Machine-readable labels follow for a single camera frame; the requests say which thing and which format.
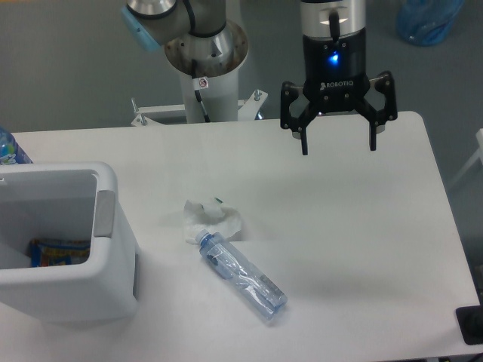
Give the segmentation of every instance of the white table surface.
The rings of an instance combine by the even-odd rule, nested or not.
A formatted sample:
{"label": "white table surface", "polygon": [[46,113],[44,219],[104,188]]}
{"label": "white table surface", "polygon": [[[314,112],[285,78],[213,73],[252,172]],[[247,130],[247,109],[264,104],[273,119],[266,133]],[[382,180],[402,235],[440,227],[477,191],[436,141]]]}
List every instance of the white table surface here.
{"label": "white table surface", "polygon": [[[4,361],[380,361],[470,354],[454,310],[478,304],[423,121],[368,147],[359,116],[16,134],[35,162],[105,161],[137,236],[133,318],[46,324],[0,305]],[[266,325],[183,241],[186,199],[239,209],[236,246],[288,296]]]}

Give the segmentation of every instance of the blue led light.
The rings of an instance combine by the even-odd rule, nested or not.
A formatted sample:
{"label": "blue led light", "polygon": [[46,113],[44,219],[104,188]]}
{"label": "blue led light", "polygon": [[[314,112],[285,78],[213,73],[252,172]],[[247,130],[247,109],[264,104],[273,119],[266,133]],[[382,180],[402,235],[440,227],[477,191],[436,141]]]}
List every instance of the blue led light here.
{"label": "blue led light", "polygon": [[339,54],[337,53],[334,53],[334,55],[332,55],[330,58],[329,58],[329,62],[332,63],[332,65],[336,66],[337,64],[339,64]]}

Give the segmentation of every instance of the white bin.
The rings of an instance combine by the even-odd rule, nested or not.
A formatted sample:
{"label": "white bin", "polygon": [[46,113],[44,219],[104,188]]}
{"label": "white bin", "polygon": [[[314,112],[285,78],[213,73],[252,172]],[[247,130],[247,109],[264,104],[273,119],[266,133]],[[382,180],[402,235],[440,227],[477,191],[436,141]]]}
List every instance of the white bin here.
{"label": "white bin", "polygon": [[[91,240],[78,265],[30,268],[33,238]],[[137,309],[138,246],[103,163],[0,166],[0,302],[43,321]]]}

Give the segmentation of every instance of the bottle cap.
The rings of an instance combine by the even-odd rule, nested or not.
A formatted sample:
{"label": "bottle cap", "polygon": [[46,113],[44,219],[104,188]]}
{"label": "bottle cap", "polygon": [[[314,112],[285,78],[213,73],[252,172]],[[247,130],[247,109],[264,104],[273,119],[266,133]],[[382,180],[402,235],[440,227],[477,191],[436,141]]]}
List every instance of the bottle cap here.
{"label": "bottle cap", "polygon": [[203,240],[203,239],[204,239],[204,238],[205,238],[207,235],[209,235],[209,234],[210,234],[210,233],[209,233],[208,231],[206,231],[206,230],[204,230],[204,229],[203,229],[203,230],[201,230],[201,231],[200,231],[200,232],[199,232],[199,233],[196,235],[196,238],[195,238],[195,239],[196,239],[196,242],[197,242],[198,244],[200,244],[200,243],[202,242],[202,240]]}

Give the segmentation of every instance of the plastic bottle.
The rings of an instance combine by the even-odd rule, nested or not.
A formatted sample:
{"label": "plastic bottle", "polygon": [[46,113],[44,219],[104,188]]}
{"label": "plastic bottle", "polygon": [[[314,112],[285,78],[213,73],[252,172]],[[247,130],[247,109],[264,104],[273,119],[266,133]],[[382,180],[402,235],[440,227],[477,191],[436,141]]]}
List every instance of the plastic bottle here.
{"label": "plastic bottle", "polygon": [[434,45],[443,41],[464,0],[405,0],[398,14],[399,35],[415,45]]}
{"label": "plastic bottle", "polygon": [[287,302],[287,297],[268,277],[247,260],[220,233],[203,230],[196,235],[200,254],[227,279],[268,321]]}
{"label": "plastic bottle", "polygon": [[32,160],[17,144],[14,136],[0,127],[0,165],[31,163]]}

